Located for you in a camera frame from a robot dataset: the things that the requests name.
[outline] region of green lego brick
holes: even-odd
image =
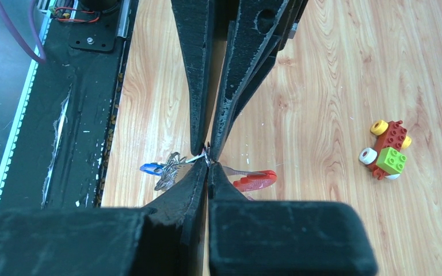
[[[395,148],[388,147],[380,151],[376,165],[390,175],[400,174],[404,170],[406,160],[407,157],[404,154]]]

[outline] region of wood grain surface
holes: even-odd
[[[394,181],[358,161],[378,119],[403,120],[413,139]],[[189,153],[169,0],[140,2],[116,124],[102,206],[143,206],[158,179],[139,167]],[[273,186],[247,193],[255,199],[352,205],[380,275],[442,275],[442,0],[310,0],[220,161],[277,172]]]

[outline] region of blue clip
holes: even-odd
[[[141,166],[140,171],[160,177],[162,176],[163,165],[157,163],[147,163]]]

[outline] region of toy wheel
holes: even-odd
[[[388,128],[387,122],[385,122],[384,120],[378,120],[372,125],[372,127],[370,128],[370,132],[379,136],[382,133],[384,133],[387,130],[387,128]]]
[[[401,149],[402,149],[402,150],[406,149],[406,148],[411,144],[412,141],[413,141],[413,139],[411,139],[411,137],[409,137],[408,135],[406,135],[406,138],[405,138],[404,141],[402,142]]]
[[[377,152],[373,148],[364,149],[359,156],[359,160],[365,165],[371,164],[377,159]]]
[[[398,178],[399,176],[401,176],[401,174],[393,174],[393,175],[386,176],[386,178],[389,180],[394,180],[394,179]]]

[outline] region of toy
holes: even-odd
[[[359,160],[367,165],[378,180],[384,177],[396,179],[404,169],[407,157],[400,151],[409,147],[412,139],[401,124],[402,121],[379,120],[370,127],[370,131],[378,137],[377,142],[374,148],[364,149]]]

